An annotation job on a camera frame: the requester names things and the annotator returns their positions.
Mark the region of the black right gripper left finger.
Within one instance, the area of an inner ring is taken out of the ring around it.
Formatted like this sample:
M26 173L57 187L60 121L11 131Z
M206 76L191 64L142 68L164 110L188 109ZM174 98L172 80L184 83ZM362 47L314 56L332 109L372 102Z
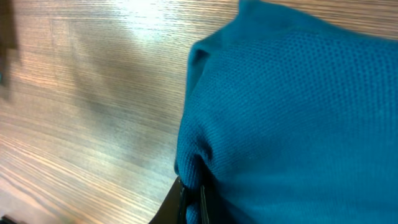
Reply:
M149 224L186 224L186 211L187 190L177 177Z

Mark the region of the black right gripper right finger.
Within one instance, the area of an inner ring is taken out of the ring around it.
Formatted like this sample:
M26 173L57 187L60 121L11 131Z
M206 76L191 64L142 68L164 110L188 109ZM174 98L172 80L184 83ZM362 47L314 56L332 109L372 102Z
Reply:
M202 224L215 224L217 220L217 201L211 187L200 187L200 210Z

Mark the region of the blue polo shirt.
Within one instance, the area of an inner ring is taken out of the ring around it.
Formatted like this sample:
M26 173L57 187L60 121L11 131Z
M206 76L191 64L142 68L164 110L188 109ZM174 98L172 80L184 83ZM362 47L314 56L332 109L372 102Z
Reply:
M175 171L201 222L397 222L397 42L240 1L193 45Z

